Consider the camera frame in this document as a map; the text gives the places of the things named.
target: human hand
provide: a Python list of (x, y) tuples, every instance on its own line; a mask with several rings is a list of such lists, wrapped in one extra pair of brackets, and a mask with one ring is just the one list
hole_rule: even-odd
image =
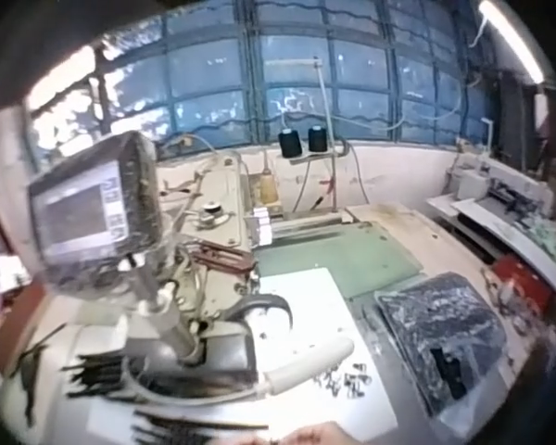
[(280, 440), (279, 445), (360, 445), (336, 422), (305, 426)]
[(254, 435), (248, 435), (230, 439), (214, 439), (207, 445), (270, 445), (270, 442)]

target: ceiling light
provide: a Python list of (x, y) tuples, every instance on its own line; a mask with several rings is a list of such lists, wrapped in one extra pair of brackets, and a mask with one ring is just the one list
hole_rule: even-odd
[(536, 58), (499, 8), (489, 0), (484, 0), (480, 3), (479, 10), (507, 41), (534, 83), (544, 82), (544, 73), (537, 64)]

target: window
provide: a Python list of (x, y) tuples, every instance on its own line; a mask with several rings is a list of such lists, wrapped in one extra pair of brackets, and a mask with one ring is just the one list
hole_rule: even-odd
[(339, 90), (340, 115), (353, 122), (335, 121), (336, 133), (348, 138), (387, 139), (389, 95), (355, 90)]
[[(465, 48), (480, 24), (469, 3), (206, 0), (178, 7), (108, 32), (102, 45), (81, 48), (50, 71), (27, 99), (32, 135), (42, 153), (73, 153), (131, 129), (159, 142), (196, 133), (217, 147), (275, 141), (286, 125), (306, 138), (311, 125), (326, 125), (317, 71), (284, 61), (318, 58), (338, 136), (479, 142), (495, 92), (484, 82), (468, 88), (463, 70), (466, 61), (471, 70), (493, 67), (496, 57), (486, 32)], [(202, 149), (195, 140), (160, 156)]]
[(241, 85), (239, 48), (236, 40), (219, 40), (209, 44), (187, 46), (173, 51), (169, 57), (171, 89), (176, 97)]
[(461, 82), (450, 74), (440, 71), (438, 73), (438, 104), (448, 109), (458, 110), (461, 105), (463, 91)]
[[(328, 90), (329, 107), (333, 107), (332, 92)], [(325, 107), (320, 88), (290, 87), (273, 88), (266, 94), (270, 124), (270, 139), (275, 140), (278, 133), (289, 127), (307, 139), (309, 127), (325, 126)]]
[(155, 108), (111, 123), (113, 134), (130, 130), (140, 130), (150, 139), (159, 141), (171, 132), (171, 115), (166, 108)]
[(419, 144), (434, 144), (435, 123), (424, 117), (434, 118), (435, 107), (404, 100), (402, 110), (405, 118), (401, 126), (402, 140)]
[(435, 102), (433, 67), (407, 57), (398, 57), (398, 69), (403, 95)]
[(90, 46), (84, 46), (49, 71), (32, 88), (27, 96), (27, 107), (30, 111), (35, 111), (94, 70), (95, 52)]
[(261, 37), (261, 54), (266, 83), (307, 82), (318, 83), (317, 71), (309, 65), (272, 65), (268, 62), (288, 59), (314, 59), (322, 61), (322, 74), (326, 82), (331, 79), (327, 40), (317, 37), (272, 35)]
[(319, 0), (258, 0), (261, 22), (322, 23)]
[(334, 42), (336, 78), (339, 83), (387, 88), (385, 51), (363, 44)]
[(379, 16), (372, 0), (325, 0), (329, 22), (349, 30), (379, 34)]
[(123, 117), (165, 98), (163, 57), (126, 65), (105, 75), (107, 99), (114, 116)]
[(32, 121), (32, 137), (39, 148), (53, 150), (81, 134), (94, 133), (97, 126), (93, 100), (88, 88), (82, 88), (67, 93), (37, 116)]
[(415, 50), (430, 53), (428, 28), (423, 19), (409, 16), (395, 9), (392, 9), (390, 14), (394, 25), (394, 34), (398, 42), (410, 46)]
[(160, 40), (161, 37), (161, 17), (139, 21), (129, 28), (106, 34), (103, 37), (105, 58), (113, 60), (133, 49), (152, 44)]
[(169, 34), (234, 23), (233, 2), (212, 0), (180, 7), (167, 16)]

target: finger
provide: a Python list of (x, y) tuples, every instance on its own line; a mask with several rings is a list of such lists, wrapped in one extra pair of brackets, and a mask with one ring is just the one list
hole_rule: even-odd
[(280, 440), (280, 445), (302, 445), (306, 443), (319, 443), (321, 434), (314, 426), (305, 426)]
[(229, 439), (213, 439), (207, 445), (270, 445), (270, 443), (257, 436), (239, 436)]

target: display screen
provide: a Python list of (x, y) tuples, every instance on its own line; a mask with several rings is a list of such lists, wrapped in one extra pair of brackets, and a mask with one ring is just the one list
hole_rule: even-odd
[(99, 185), (64, 197), (44, 209), (49, 244), (59, 244), (107, 231)]

